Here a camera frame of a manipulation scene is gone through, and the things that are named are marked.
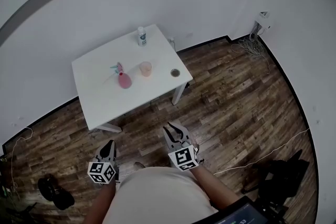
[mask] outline human arm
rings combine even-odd
[[[111,202],[116,194],[115,177],[110,183],[104,184],[97,198],[93,201],[92,206],[85,217],[83,224],[102,224]]]
[[[190,172],[197,179],[210,201],[215,205],[216,209],[224,209],[236,202],[239,197],[227,186],[225,186],[217,177],[210,173],[204,166],[200,165]]]

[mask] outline white table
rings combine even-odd
[[[108,122],[164,93],[175,90],[172,103],[177,104],[188,81],[193,77],[156,25],[146,27],[147,45],[138,46],[137,32],[132,32],[83,55],[72,62],[80,104],[90,130],[94,128],[121,132]],[[152,64],[149,77],[141,75],[139,64]],[[120,62],[132,80],[123,89],[118,75],[110,67]],[[173,77],[172,69],[180,75]]]

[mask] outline wooden floor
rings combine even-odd
[[[167,166],[161,131],[167,121],[189,129],[200,144],[204,165],[213,173],[254,162],[306,129],[284,78],[270,58],[267,74],[263,59],[233,52],[224,39],[179,55],[194,78],[179,103],[171,104],[170,92],[119,117],[112,123],[123,128],[120,134],[88,131],[78,100],[34,125],[33,138],[20,140],[15,148],[13,175],[22,200],[17,207],[25,208],[37,201],[32,216],[50,223],[81,223],[99,191],[87,176],[95,150],[109,139],[116,141],[121,179],[133,172],[135,161],[146,166]],[[9,162],[3,164],[8,183],[14,143],[6,145]],[[310,165],[298,194],[286,201],[290,209],[285,218],[289,223],[313,223],[317,184],[308,135],[299,135],[261,163],[287,160],[299,149],[303,149],[302,158]],[[48,173],[72,193],[74,206],[60,211],[43,199],[37,181]],[[249,166],[217,176],[241,195],[243,184],[253,185],[255,175]],[[256,195],[255,191],[249,196],[255,199]]]

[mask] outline person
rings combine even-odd
[[[202,165],[187,171],[135,166],[141,169],[117,193],[115,178],[102,187],[83,224],[194,223],[239,199]]]

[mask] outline white bottle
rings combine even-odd
[[[138,44],[141,47],[146,46],[147,44],[146,31],[142,26],[138,27]]]

